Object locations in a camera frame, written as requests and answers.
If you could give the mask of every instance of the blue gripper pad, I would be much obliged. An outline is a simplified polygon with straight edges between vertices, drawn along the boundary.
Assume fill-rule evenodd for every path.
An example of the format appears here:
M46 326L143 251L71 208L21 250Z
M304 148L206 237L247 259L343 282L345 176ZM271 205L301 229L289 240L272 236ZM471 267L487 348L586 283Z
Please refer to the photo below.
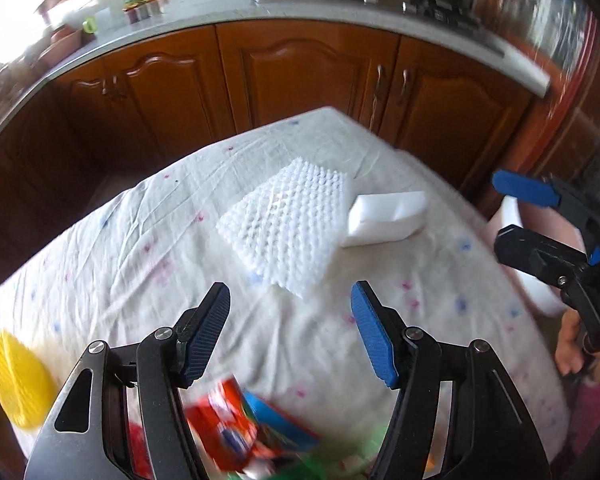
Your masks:
M188 388L202 377L229 316L230 304L229 288L224 283L214 283L189 319L176 323L178 353L183 361L178 385L181 388Z
M596 248L593 249L593 252L589 257L589 265L595 265L598 263L600 263L600 246L596 245Z
M398 370L394 359L394 345L381 322L380 309L384 308L367 282L354 284L351 289L351 310L366 353L376 375L389 388L395 388L398 383Z
M496 171L491 178L491 184L498 193L514 196L540 207L558 207L560 203L560 195L550 184L511 171Z

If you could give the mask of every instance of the white tablecloth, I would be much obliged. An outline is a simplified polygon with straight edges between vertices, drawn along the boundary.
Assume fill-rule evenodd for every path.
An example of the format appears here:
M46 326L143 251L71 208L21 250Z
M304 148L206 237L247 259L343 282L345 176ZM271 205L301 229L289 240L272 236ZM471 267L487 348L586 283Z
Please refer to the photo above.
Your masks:
M356 194L427 191L426 228L401 242L338 250L304 300L264 285L215 225L297 156L349 173ZM323 454L343 456L388 422L395 400L374 375L351 315L351 286L368 280L407 325L455 344L489 341L552 458L568 426L554 364L466 222L480 220L426 168L323 108L207 146L92 212L0 287L0 330L34 349L61 384L89 342L140 341L196 306L213 282L225 282L231 314L205 375L182 393L184 403L234 374L320 434ZM440 428L449 399L445 387ZM131 417L138 420L137 409ZM29 454L36 432L17 434Z

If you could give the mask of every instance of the colorful packaging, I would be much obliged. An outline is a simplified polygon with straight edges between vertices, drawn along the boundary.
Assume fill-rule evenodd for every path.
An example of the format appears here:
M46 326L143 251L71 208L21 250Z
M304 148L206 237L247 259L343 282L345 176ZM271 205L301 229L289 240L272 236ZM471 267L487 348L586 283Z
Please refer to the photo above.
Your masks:
M318 443L317 435L286 413L243 394L235 378L219 383L185 413L221 471L243 471L251 460L296 455Z

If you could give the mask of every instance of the wooden cabinet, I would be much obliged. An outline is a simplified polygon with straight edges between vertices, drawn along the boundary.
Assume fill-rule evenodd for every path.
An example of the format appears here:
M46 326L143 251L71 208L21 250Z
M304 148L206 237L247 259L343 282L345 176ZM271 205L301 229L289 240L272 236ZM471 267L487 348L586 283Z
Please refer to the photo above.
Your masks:
M0 239L18 248L20 263L24 263L41 248L40 233L46 231L48 209L32 184L20 176L19 168L0 148Z
M379 135L470 197L530 99L518 83L477 61L402 38Z
M105 170L149 174L160 168L157 143L136 108L119 95L116 82L95 59L53 85L72 127Z
M235 134L216 32L199 27L105 56L114 91L134 106L169 164Z
M238 132L328 105L378 130L397 34L299 20L223 23L217 30Z
M81 201L101 178L49 88L33 96L7 124L0 145L58 214L82 209Z

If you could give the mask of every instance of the white scrubbing pad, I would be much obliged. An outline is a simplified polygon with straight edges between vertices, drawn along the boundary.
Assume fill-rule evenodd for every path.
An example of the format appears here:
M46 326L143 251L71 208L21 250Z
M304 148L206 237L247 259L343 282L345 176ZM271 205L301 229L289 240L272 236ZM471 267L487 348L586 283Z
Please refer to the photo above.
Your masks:
M349 179L296 158L216 226L249 269L297 296L318 283L347 221Z

